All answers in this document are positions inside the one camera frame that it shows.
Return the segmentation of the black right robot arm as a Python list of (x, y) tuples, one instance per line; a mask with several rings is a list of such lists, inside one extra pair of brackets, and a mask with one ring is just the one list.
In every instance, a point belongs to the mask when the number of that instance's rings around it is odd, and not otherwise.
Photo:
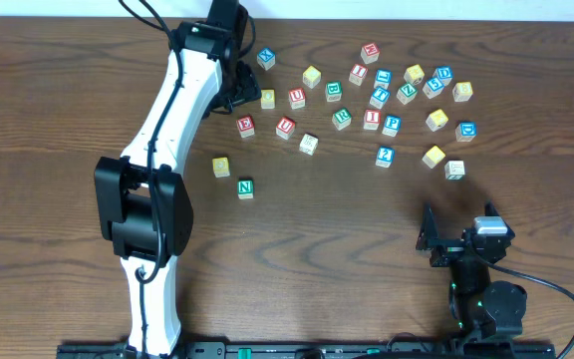
[(430, 266), (449, 269), (449, 308), (460, 326), (456, 346), (508, 341), (522, 333), (525, 289), (493, 281), (489, 273), (489, 267), (506, 255), (514, 237), (492, 203), (459, 238), (441, 237), (431, 207), (424, 207), (416, 249), (430, 253)]

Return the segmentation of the green N wooden block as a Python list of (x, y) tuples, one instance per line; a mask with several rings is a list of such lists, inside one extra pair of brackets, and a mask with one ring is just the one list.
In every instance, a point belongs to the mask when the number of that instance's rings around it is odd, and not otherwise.
[(240, 199), (254, 198), (254, 183), (252, 179), (241, 179), (237, 182), (237, 195)]

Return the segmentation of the red E wooden block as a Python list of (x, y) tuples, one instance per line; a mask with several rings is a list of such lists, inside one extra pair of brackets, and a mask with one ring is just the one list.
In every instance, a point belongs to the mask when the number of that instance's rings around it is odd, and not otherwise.
[(248, 138), (255, 135), (255, 125), (251, 116), (237, 119), (236, 126), (242, 138)]

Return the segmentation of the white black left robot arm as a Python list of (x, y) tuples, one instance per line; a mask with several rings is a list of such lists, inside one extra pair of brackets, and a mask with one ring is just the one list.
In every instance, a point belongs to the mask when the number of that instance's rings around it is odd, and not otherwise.
[(214, 109), (255, 101), (260, 89), (241, 60), (246, 24), (182, 23), (169, 31), (165, 76), (134, 139), (94, 172), (100, 225), (129, 283), (132, 330), (127, 358), (170, 358), (181, 323), (177, 262), (188, 243), (193, 209), (183, 182), (200, 122)]

